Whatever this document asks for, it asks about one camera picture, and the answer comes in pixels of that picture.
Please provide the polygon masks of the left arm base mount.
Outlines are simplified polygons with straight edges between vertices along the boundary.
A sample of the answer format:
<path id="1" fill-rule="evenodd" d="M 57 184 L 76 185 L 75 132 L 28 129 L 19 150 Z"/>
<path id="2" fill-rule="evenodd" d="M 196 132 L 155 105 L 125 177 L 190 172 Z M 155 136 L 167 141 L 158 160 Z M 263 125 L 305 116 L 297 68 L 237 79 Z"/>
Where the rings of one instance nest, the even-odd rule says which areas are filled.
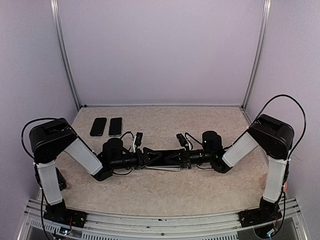
<path id="1" fill-rule="evenodd" d="M 57 204 L 46 203 L 44 219 L 68 225 L 70 227 L 84 228 L 88 213 L 81 210 L 67 208 L 64 199 Z"/>

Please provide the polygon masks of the aluminium frame post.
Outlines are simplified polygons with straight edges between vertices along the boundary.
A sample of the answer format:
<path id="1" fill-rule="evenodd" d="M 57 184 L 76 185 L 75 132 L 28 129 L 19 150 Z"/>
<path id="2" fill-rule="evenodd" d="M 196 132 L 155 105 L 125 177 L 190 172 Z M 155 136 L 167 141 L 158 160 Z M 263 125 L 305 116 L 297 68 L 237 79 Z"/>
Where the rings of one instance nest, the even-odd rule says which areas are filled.
<path id="1" fill-rule="evenodd" d="M 254 85 L 256 82 L 258 70 L 259 70 L 259 65 L 261 62 L 262 54 L 263 54 L 263 49 L 264 49 L 264 43 L 265 43 L 265 38 L 267 35 L 267 29 L 268 29 L 268 23 L 269 23 L 269 18 L 270 18 L 270 12 L 271 12 L 271 5 L 272 1 L 271 0 L 265 0 L 263 2 L 263 11 L 262 11 L 262 18 L 261 18 L 261 23 L 260 23 L 260 30 L 259 30 L 259 35 L 258 35 L 258 41 L 257 41 L 257 47 L 253 59 L 253 65 L 252 69 L 250 72 L 250 77 L 249 77 L 249 83 L 245 92 L 245 96 L 242 102 L 242 109 L 245 112 L 248 108 L 250 98 L 253 93 Z"/>
<path id="2" fill-rule="evenodd" d="M 61 18 L 60 18 L 58 1 L 51 0 L 50 7 L 51 7 L 54 27 L 55 27 L 55 31 L 56 31 L 59 51 L 60 51 L 60 55 L 61 55 L 61 60 L 63 63 L 65 74 L 66 74 L 67 83 L 68 83 L 68 86 L 71 91 L 71 96 L 72 96 L 72 100 L 74 102 L 74 105 L 75 105 L 77 111 L 79 111 L 81 109 L 82 105 L 81 105 L 79 94 L 78 94 L 76 84 L 75 84 L 75 81 L 74 81 L 74 78 L 72 75 L 72 70 L 71 70 L 71 66 L 70 66 L 70 62 L 69 62 L 69 58 L 68 58 L 68 53 L 67 53 L 67 48 L 66 48 L 65 41 L 64 41 L 63 28 L 62 28 L 62 22 L 61 22 Z"/>

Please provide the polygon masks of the black phone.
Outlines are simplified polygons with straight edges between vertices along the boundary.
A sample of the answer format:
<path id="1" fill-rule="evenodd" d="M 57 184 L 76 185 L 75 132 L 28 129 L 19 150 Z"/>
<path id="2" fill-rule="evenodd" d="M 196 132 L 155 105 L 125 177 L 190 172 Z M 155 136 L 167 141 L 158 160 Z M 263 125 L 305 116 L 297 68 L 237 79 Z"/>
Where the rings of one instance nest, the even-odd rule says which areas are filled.
<path id="1" fill-rule="evenodd" d="M 176 152 L 176 151 L 181 151 L 181 149 L 160 150 L 160 152 L 162 153 L 162 157 L 160 159 L 158 159 L 157 161 L 154 161 L 153 163 L 151 163 L 151 164 L 149 164 L 147 166 L 177 166 L 177 167 L 180 167 L 180 165 L 171 165 L 171 164 L 165 163 L 165 158 L 167 156 L 171 155 L 172 153 Z"/>
<path id="2" fill-rule="evenodd" d="M 107 123 L 106 117 L 95 118 L 89 135 L 91 137 L 101 137 L 104 133 L 106 123 Z"/>
<path id="3" fill-rule="evenodd" d="M 110 119 L 108 135 L 110 137 L 118 137 L 122 135 L 123 119 L 114 117 Z"/>

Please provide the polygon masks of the front aluminium rail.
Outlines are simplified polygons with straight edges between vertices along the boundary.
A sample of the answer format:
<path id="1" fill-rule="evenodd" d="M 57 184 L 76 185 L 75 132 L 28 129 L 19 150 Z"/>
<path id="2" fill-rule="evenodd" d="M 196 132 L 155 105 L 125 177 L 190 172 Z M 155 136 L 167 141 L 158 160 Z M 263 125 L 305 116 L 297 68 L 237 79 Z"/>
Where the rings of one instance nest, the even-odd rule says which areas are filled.
<path id="1" fill-rule="evenodd" d="M 298 205 L 287 203 L 285 218 L 243 226 L 237 212 L 191 216 L 133 216 L 89 212 L 81 227 L 41 219 L 38 202 L 30 202 L 17 240 L 306 240 Z"/>

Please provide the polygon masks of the right aluminium frame post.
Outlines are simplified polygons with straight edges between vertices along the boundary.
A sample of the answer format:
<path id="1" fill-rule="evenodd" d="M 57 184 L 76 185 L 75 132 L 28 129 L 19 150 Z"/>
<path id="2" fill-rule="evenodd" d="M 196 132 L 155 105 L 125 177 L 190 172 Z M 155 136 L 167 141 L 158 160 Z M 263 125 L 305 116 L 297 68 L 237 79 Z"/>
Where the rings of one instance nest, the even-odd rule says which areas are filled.
<path id="1" fill-rule="evenodd" d="M 258 35 L 258 41 L 257 41 L 257 47 L 253 59 L 253 65 L 252 69 L 250 72 L 250 77 L 249 77 L 249 83 L 245 92 L 245 96 L 242 102 L 242 109 L 245 112 L 248 108 L 250 98 L 253 93 L 254 85 L 256 82 L 258 70 L 259 70 L 259 65 L 261 62 L 262 54 L 263 54 L 263 49 L 264 49 L 264 43 L 265 43 L 265 38 L 267 35 L 267 29 L 268 29 L 268 23 L 269 23 L 269 18 L 270 18 L 270 12 L 271 12 L 271 5 L 272 1 L 271 0 L 265 0 L 263 2 L 263 11 L 262 11 L 262 18 L 261 18 L 261 23 L 260 23 L 260 30 L 259 30 L 259 35 Z"/>

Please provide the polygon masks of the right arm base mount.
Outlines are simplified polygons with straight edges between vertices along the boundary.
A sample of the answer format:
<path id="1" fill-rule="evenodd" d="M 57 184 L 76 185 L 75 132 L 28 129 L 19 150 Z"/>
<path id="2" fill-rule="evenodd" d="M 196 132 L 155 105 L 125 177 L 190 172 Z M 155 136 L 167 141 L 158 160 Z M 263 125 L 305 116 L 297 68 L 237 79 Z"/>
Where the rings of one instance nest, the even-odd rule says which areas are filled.
<path id="1" fill-rule="evenodd" d="M 261 197 L 259 207 L 240 211 L 238 217 L 241 227 L 245 228 L 281 219 L 283 217 L 279 207 L 281 197 L 282 194 L 275 202 L 269 202 Z"/>

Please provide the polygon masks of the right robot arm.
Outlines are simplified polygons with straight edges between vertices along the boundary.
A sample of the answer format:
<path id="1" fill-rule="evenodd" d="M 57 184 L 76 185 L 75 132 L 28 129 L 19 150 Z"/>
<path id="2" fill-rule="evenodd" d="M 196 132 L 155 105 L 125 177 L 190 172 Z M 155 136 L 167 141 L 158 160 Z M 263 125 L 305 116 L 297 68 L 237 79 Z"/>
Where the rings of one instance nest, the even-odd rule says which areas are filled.
<path id="1" fill-rule="evenodd" d="M 223 147 L 222 137 L 209 130 L 202 134 L 202 149 L 190 150 L 187 139 L 179 134 L 177 139 L 183 148 L 166 156 L 164 162 L 182 168 L 209 163 L 213 170 L 225 174 L 253 150 L 261 148 L 269 163 L 265 189 L 255 216 L 260 222 L 266 222 L 275 214 L 282 195 L 294 135 L 289 124 L 262 114 L 229 147 Z"/>

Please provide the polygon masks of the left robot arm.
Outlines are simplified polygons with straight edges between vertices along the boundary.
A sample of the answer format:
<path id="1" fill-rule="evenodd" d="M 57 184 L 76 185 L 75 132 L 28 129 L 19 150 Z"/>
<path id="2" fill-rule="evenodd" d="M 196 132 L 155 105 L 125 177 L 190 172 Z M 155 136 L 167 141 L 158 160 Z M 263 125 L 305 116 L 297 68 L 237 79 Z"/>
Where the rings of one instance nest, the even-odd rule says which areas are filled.
<path id="1" fill-rule="evenodd" d="M 49 206 L 49 212 L 63 223 L 70 218 L 64 207 L 62 186 L 57 168 L 64 159 L 73 161 L 96 181 L 102 182 L 113 175 L 114 170 L 147 166 L 162 157 L 162 153 L 150 148 L 128 150 L 119 137 L 112 137 L 97 154 L 90 148 L 64 118 L 45 119 L 34 126 L 29 134 L 33 162 L 39 182 Z"/>

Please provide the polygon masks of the red white patterned bowl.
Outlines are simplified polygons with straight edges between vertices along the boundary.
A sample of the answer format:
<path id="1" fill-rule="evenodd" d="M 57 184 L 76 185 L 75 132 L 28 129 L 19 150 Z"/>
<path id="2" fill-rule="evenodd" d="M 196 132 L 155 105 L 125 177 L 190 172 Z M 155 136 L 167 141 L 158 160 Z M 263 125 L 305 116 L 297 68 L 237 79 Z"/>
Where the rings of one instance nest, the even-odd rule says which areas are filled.
<path id="1" fill-rule="evenodd" d="M 284 192 L 286 192 L 287 187 L 288 187 L 288 184 L 287 184 L 287 182 L 285 182 L 285 183 L 283 184 L 283 191 L 284 191 Z"/>

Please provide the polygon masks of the left aluminium frame post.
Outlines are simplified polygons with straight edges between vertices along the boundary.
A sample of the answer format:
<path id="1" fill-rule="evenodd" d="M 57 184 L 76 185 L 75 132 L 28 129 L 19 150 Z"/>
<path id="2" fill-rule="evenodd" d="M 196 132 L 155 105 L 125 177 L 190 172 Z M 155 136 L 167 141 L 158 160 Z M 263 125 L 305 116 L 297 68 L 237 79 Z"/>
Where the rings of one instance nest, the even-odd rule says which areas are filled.
<path id="1" fill-rule="evenodd" d="M 71 91 L 71 96 L 72 96 L 72 100 L 74 102 L 74 105 L 75 105 L 77 111 L 79 111 L 81 109 L 82 105 L 81 105 L 79 94 L 78 94 L 76 84 L 75 84 L 75 81 L 74 81 L 74 78 L 72 75 L 72 70 L 71 70 L 71 66 L 70 66 L 70 62 L 69 62 L 69 58 L 68 58 L 68 53 L 67 53 L 67 48 L 66 48 L 65 41 L 64 41 L 63 28 L 62 28 L 62 22 L 61 22 L 61 18 L 60 18 L 58 1 L 51 0 L 50 7 L 51 7 L 54 27 L 55 27 L 55 31 L 56 31 L 59 51 L 60 51 L 60 55 L 61 55 L 61 60 L 63 63 L 65 74 L 66 74 L 67 83 L 68 83 L 68 86 Z"/>

